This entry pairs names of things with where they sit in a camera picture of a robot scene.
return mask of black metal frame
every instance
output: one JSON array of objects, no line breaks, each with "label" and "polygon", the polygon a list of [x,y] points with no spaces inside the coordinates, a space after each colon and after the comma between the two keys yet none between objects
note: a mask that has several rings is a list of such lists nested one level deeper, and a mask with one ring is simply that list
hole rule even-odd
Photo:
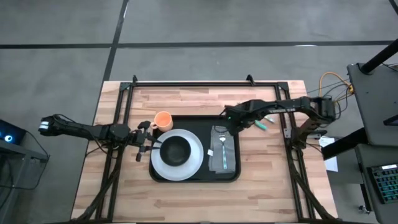
[{"label": "black metal frame", "polygon": [[[148,86],[267,86],[267,87],[273,87],[275,90],[275,95],[276,95],[276,100],[281,100],[281,91],[283,91],[286,99],[290,99],[290,93],[289,93],[289,86],[287,82],[255,82],[252,78],[251,75],[248,75],[246,81],[243,82],[139,82],[137,81],[136,76],[133,77],[132,82],[122,82],[119,87],[119,95],[117,99],[117,104],[116,104],[116,109],[115,109],[115,114],[114,114],[114,123],[117,123],[119,120],[119,114],[121,110],[121,104],[123,100],[123,94],[126,90],[128,90],[128,96],[127,96],[127,102],[126,102],[126,110],[124,113],[124,118],[123,118],[123,123],[127,124],[128,119],[129,119],[129,110],[131,107],[132,103],[132,93],[134,91],[135,87],[148,87]],[[293,113],[288,113],[289,116],[289,121],[291,125],[291,129],[296,128],[296,123],[294,119],[294,114]],[[281,128],[282,132],[285,129],[289,129],[287,127],[287,122],[285,119],[284,114],[280,114],[280,123],[281,123]],[[350,224],[353,222],[343,222],[340,220],[317,220],[315,217],[315,212],[313,209],[313,205],[310,201],[310,197],[307,195],[305,196],[306,203],[307,203],[307,208],[308,208],[308,214],[309,218],[304,218],[303,215],[303,210],[302,210],[302,204],[300,201],[300,194],[299,194],[299,188],[298,188],[298,183],[296,179],[294,178],[294,174],[292,173],[292,169],[294,169],[294,172],[296,172],[296,168],[294,166],[294,160],[292,157],[292,152],[294,151],[290,142],[290,138],[287,138],[285,135],[283,135],[284,138],[284,143],[285,143],[285,151],[287,155],[287,165],[289,166],[289,174],[290,174],[290,181],[292,184],[292,191],[294,195],[294,201],[295,201],[295,209],[297,213],[297,218],[299,223],[345,223],[345,224]],[[119,173],[121,170],[121,161],[123,158],[123,152],[124,152],[124,147],[120,149],[115,149],[118,150],[118,155],[116,159],[116,163],[114,165],[114,168],[109,175],[109,172],[111,170],[111,158],[107,156],[106,161],[105,161],[105,166],[104,166],[104,172],[103,172],[103,179],[101,182],[101,188],[99,190],[98,195],[95,197],[93,203],[89,206],[91,208],[91,212],[87,213],[84,218],[78,218],[77,220],[70,220],[69,222],[63,222],[63,223],[112,223],[113,222],[113,213],[114,213],[114,206],[116,203],[116,193],[118,190],[118,182],[119,182]],[[114,152],[113,149],[108,149],[108,154],[112,155]],[[303,153],[301,151],[297,151],[297,160],[299,164],[299,169],[300,169],[300,175],[302,178],[303,183],[305,183],[306,186],[308,186],[308,177],[307,177],[307,171],[305,170],[305,164],[304,164],[304,159],[303,159]],[[104,196],[106,192],[109,190],[110,186],[112,185],[111,189],[111,195],[109,198],[109,207],[108,207],[108,212],[106,218],[102,217],[102,212],[103,212],[103,203],[104,203]],[[90,217],[92,217],[93,212],[96,210],[95,214],[95,219],[90,220]]]}]

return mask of blue light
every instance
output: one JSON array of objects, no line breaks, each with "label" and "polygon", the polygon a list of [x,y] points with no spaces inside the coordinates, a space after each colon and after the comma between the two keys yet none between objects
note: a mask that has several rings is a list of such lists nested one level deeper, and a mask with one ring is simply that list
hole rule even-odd
[{"label": "blue light", "polygon": [[12,136],[6,136],[6,137],[4,137],[4,140],[6,140],[6,142],[11,142]]}]

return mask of white plate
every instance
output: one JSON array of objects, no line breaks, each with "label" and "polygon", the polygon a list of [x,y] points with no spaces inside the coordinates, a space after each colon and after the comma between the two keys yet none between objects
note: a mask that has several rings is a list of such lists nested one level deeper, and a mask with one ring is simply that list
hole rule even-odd
[{"label": "white plate", "polygon": [[[172,136],[185,138],[191,147],[188,160],[180,166],[169,166],[160,158],[160,150],[151,150],[150,161],[156,172],[163,178],[171,181],[180,181],[190,178],[195,174],[203,162],[203,146],[200,140],[192,132],[184,129],[173,129],[162,134],[158,140],[164,142]],[[155,143],[154,147],[160,147],[161,143]]]}]

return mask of orange cup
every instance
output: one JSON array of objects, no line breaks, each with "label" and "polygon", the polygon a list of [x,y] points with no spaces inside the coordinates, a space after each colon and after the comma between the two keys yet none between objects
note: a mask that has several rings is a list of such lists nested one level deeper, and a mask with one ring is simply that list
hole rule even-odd
[{"label": "orange cup", "polygon": [[155,115],[155,122],[150,124],[150,128],[166,132],[173,128],[172,115],[169,112],[162,111]]}]

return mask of black tray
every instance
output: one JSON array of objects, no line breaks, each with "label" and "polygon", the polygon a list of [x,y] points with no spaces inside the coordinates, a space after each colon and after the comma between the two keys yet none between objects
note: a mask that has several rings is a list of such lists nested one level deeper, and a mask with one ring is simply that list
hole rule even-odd
[{"label": "black tray", "polygon": [[[239,151],[239,136],[234,137],[236,168],[235,172],[229,174],[216,174],[209,170],[209,155],[207,151],[210,148],[210,131],[213,125],[226,126],[227,121],[222,116],[217,115],[173,115],[173,129],[185,129],[195,134],[203,146],[203,162],[199,170],[190,178],[181,181],[171,181],[161,177],[149,162],[149,174],[157,182],[232,182],[241,174],[241,155]],[[153,135],[155,138],[162,135],[163,132],[155,129]]]}]

